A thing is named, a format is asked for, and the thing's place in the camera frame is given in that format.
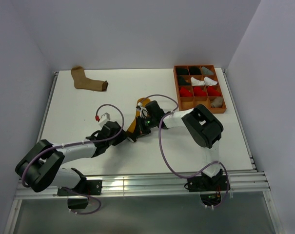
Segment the mustard yellow striped sock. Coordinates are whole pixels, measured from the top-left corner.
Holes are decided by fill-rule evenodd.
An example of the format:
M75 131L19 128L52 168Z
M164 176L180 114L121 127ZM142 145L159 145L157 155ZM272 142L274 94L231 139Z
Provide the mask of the mustard yellow striped sock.
M137 104L139 102L143 103L143 107L146 107L151 100L149 98L142 97L137 100ZM143 126L144 120L145 118L141 118L139 116L139 112L136 110L135 118L126 131L127 137L131 142L136 142L138 138L150 133L150 130L147 130L147 128Z

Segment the tan sock with red cuff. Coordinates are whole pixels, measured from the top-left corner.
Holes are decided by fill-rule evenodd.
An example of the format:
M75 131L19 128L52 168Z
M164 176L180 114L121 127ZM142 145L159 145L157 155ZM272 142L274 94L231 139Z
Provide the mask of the tan sock with red cuff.
M222 97L216 97L215 99L210 101L211 108L221 108L223 105L223 98Z

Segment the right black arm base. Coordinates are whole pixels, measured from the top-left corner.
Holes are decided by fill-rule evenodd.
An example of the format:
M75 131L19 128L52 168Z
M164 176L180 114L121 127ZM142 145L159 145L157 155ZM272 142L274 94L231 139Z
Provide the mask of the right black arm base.
M205 206L213 207L222 201L221 192L230 190L230 184L225 175L209 177L205 174L187 179L184 188L191 193L210 192L200 195L200 199Z

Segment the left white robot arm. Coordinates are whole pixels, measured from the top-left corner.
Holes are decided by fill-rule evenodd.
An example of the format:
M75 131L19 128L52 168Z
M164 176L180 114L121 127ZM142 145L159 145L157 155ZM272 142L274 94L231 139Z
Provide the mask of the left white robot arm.
M101 130L67 147L55 146L43 139L17 164L15 172L36 193L57 186L80 195L87 192L86 176L76 168L64 168L64 163L97 157L126 139L126 132L116 121L108 121Z

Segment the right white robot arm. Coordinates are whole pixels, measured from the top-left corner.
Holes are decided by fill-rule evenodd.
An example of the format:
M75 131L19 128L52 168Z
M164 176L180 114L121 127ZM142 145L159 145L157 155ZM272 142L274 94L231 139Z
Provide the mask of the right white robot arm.
M202 104L193 109L178 112L167 112L160 108L157 101L147 104L139 102L136 107L139 112L135 118L134 130L128 130L129 138L135 142L138 138L151 133L151 129L158 127L158 143L162 158L168 169L176 176L183 178L169 165L161 142L161 131L177 127L185 127L192 139L204 151L205 166L193 176L202 174L203 187L213 190L219 184L219 177L225 171L219 161L219 141L224 130L221 122Z

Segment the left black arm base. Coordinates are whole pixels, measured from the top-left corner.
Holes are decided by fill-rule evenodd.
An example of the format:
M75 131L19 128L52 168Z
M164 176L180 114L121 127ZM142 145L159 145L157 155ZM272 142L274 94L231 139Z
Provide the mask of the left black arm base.
M75 188L58 188L57 196L67 197L67 206L70 210L83 213L83 210L88 206L96 206L98 210L101 206L99 200L94 197L101 195L102 180L84 180L80 182Z

